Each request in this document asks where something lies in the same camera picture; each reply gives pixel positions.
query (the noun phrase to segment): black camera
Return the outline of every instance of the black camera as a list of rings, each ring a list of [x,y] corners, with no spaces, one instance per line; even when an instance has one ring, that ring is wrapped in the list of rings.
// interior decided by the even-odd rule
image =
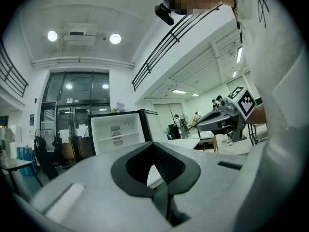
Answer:
[[[170,26],[174,25],[174,19],[169,15],[171,11],[163,3],[155,6],[154,12],[168,25]]]

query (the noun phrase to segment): black office chair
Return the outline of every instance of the black office chair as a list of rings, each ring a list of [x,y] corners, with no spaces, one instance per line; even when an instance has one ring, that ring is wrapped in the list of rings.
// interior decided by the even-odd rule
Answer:
[[[49,180],[52,180],[59,175],[46,150],[46,141],[42,137],[35,136],[34,154]]]

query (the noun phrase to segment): blue container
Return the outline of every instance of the blue container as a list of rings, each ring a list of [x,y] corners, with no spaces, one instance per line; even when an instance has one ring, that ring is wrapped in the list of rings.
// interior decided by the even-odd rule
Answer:
[[[30,147],[17,147],[17,159],[32,161],[32,167],[36,171],[34,167],[34,155]],[[20,173],[22,176],[34,176],[30,167],[22,168]]]

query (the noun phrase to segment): metal railing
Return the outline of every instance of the metal railing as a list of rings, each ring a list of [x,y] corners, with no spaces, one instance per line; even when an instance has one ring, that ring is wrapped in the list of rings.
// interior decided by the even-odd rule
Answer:
[[[215,10],[219,10],[219,5],[215,9],[205,13],[195,13],[185,15],[160,41],[154,51],[147,58],[139,72],[134,77],[132,84],[134,91],[142,83],[148,74],[151,73],[152,69],[160,61],[160,59],[177,43],[180,39],[198,22],[204,19],[207,15]]]
[[[0,78],[21,98],[28,83],[13,65],[7,54],[3,41],[0,41]]]

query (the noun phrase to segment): storage cabinet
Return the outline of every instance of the storage cabinet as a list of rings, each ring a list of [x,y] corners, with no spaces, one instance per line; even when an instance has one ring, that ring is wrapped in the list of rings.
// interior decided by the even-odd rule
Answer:
[[[147,110],[92,115],[89,125],[96,155],[147,141],[167,140],[158,114]]]

